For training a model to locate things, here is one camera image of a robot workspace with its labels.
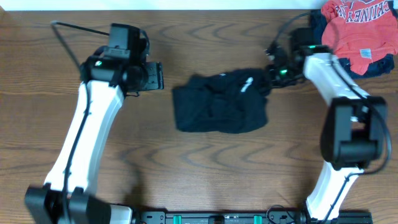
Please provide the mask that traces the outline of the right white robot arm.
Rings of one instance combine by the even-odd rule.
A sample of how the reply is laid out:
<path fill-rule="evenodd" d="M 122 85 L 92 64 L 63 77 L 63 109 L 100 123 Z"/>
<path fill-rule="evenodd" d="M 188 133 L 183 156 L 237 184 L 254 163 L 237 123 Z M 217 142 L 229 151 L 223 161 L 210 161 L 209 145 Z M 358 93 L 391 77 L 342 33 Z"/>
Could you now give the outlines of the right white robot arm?
<path fill-rule="evenodd" d="M 341 210 L 343 200 L 359 177 L 386 168 L 392 156 L 387 127 L 387 103 L 357 85 L 327 45 L 316 44 L 310 28 L 290 34 L 290 52 L 278 43 L 280 29 L 265 53 L 266 72 L 273 88 L 308 80 L 328 106 L 320 135 L 322 171 L 304 208 L 287 212 L 290 223 L 372 223 L 370 212 Z"/>

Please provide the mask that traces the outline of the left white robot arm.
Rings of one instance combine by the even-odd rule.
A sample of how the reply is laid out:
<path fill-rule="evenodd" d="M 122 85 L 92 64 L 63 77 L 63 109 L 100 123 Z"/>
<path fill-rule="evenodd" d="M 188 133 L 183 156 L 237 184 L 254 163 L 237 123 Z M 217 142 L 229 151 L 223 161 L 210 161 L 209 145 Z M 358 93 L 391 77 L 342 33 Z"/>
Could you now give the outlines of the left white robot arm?
<path fill-rule="evenodd" d="M 36 223 L 139 223 L 130 206 L 96 196 L 98 172 L 113 121 L 127 97 L 164 88 L 163 67 L 150 62 L 146 31 L 113 23 L 108 44 L 84 62 L 76 110 L 60 154 L 41 187 L 30 186 L 25 205 Z"/>

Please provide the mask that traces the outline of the black t-shirt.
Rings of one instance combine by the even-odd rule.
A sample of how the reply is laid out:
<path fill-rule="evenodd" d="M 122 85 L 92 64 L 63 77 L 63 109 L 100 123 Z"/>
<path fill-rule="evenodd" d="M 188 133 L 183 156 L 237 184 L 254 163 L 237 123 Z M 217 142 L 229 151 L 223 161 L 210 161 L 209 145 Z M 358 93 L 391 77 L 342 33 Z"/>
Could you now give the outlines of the black t-shirt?
<path fill-rule="evenodd" d="M 193 75 L 172 90 L 175 126 L 179 131 L 240 134 L 268 123 L 265 70 L 244 68 L 210 77 Z"/>

